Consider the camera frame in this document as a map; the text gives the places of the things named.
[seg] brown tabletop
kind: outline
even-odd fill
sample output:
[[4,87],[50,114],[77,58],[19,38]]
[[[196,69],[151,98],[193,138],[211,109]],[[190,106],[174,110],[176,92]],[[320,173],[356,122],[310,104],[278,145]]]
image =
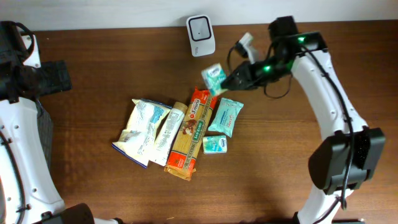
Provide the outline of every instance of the brown tabletop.
[[[348,198],[336,218],[398,220],[398,21],[320,22],[336,73],[358,113],[387,137],[374,178]],[[37,32],[41,59],[65,60],[73,90],[42,98],[54,121],[51,174],[68,207],[85,202],[94,216],[126,223],[238,223],[291,218],[312,181],[307,162],[321,143],[296,80],[280,100],[262,89],[227,92],[244,103],[226,154],[197,159],[190,182],[150,163],[143,169],[111,147],[134,107],[132,98],[188,103],[200,71],[225,60],[249,31],[266,51],[266,25],[215,26],[216,52],[194,58],[185,27]],[[232,64],[241,59],[233,54]],[[287,88],[287,79],[270,94]]]

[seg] green indicator light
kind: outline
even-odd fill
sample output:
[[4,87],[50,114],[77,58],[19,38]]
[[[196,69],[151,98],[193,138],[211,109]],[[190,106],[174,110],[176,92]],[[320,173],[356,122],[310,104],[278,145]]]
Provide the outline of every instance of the green indicator light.
[[265,66],[264,68],[262,68],[265,72],[269,72],[269,70],[271,70],[271,66]]
[[298,41],[299,41],[299,42],[301,42],[301,43],[302,43],[302,42],[304,42],[304,40],[305,40],[305,37],[299,37],[299,38],[297,38],[297,39],[298,39]]

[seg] product package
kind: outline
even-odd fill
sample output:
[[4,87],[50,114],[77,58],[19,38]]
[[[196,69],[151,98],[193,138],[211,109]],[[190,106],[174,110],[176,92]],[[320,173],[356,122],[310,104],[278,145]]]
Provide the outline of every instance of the product package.
[[208,136],[203,138],[205,154],[226,153],[226,136]]
[[190,180],[217,99],[208,90],[195,88],[188,111],[177,133],[165,171]]
[[144,99],[132,101],[136,106],[119,141],[112,143],[112,147],[146,168],[149,161],[147,153],[154,147],[156,130],[171,106]]
[[174,104],[159,135],[156,137],[155,146],[149,154],[150,161],[166,166],[173,139],[181,125],[185,112],[187,112],[187,108],[183,103],[176,102]]
[[216,117],[209,127],[209,131],[218,131],[232,137],[235,120],[242,107],[243,103],[222,98]]
[[221,83],[226,79],[226,75],[219,63],[204,69],[201,71],[201,75],[211,95],[218,96],[227,91],[227,89],[221,88]]

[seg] white wall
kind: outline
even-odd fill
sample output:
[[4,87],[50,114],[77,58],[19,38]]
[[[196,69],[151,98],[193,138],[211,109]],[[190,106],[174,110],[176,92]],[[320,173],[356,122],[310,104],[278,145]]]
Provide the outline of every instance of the white wall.
[[0,0],[0,21],[32,30],[184,26],[195,14],[213,25],[398,19],[398,0]]

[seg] green label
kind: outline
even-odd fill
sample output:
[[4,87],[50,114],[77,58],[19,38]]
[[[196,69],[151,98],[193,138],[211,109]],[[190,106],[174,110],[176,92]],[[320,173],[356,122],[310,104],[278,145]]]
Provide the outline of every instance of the green label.
[[195,131],[195,134],[193,135],[193,141],[195,141],[195,142],[199,141],[200,134],[201,134],[201,131],[202,131],[204,125],[205,125],[205,121],[200,119],[198,121],[198,125],[197,125],[197,129]]

